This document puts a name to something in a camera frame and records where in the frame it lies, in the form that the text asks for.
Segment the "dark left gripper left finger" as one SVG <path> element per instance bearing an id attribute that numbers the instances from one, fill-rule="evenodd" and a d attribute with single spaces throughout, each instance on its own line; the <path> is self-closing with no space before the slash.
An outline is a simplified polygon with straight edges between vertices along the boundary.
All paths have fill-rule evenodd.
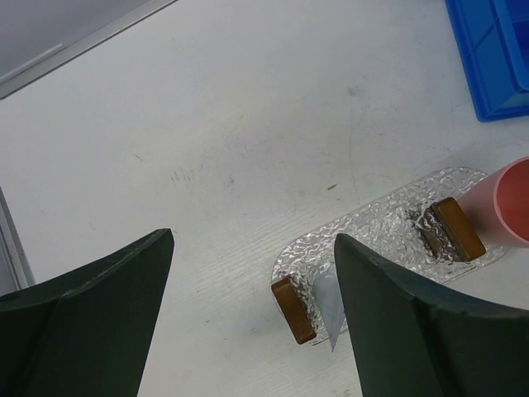
<path id="1" fill-rule="evenodd" d="M 3 396 L 136 396 L 174 252 L 168 228 L 1 297 Z"/>

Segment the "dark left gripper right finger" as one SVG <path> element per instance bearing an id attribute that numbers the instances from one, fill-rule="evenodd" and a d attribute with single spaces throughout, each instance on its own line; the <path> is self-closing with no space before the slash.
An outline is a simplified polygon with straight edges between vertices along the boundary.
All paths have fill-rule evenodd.
<path id="1" fill-rule="evenodd" d="M 388 271 L 353 289 L 348 329 L 365 396 L 525 396 L 528 312 Z"/>

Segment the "white toothpaste tube green cap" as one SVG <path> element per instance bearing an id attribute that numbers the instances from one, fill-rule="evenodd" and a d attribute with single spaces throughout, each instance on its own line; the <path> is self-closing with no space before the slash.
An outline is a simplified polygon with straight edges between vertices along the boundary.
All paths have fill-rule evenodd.
<path id="1" fill-rule="evenodd" d="M 321 318 L 322 331 L 330 343 L 331 352 L 334 352 L 346 324 L 345 306 L 336 273 L 320 274 L 314 280 L 312 294 Z"/>

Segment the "clear acrylic toothbrush holder rack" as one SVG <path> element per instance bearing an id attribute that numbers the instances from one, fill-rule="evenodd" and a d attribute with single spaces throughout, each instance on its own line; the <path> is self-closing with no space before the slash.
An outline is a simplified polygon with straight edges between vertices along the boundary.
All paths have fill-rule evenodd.
<path id="1" fill-rule="evenodd" d="M 448 197 L 435 202 L 427 208 L 427 214 L 432 216 L 434 223 L 441 229 L 439 233 L 423 234 L 427 245 L 435 255 L 448 252 L 457 261 L 471 262 L 485 254 L 484 242 L 455 198 Z M 345 327 L 348 326 L 352 316 L 351 296 L 354 287 L 367 287 L 388 271 L 418 274 L 381 256 L 345 233 L 336 236 L 334 258 L 335 273 L 345 306 Z M 310 343 L 316 333 L 291 280 L 285 277 L 276 282 L 272 281 L 271 289 L 296 343 L 299 345 Z"/>

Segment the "pink plastic cup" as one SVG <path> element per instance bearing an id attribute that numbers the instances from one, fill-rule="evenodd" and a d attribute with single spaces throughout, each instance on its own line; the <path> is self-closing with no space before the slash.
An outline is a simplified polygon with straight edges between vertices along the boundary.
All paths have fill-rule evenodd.
<path id="1" fill-rule="evenodd" d="M 481 240 L 528 247 L 528 159 L 512 162 L 458 198 Z"/>

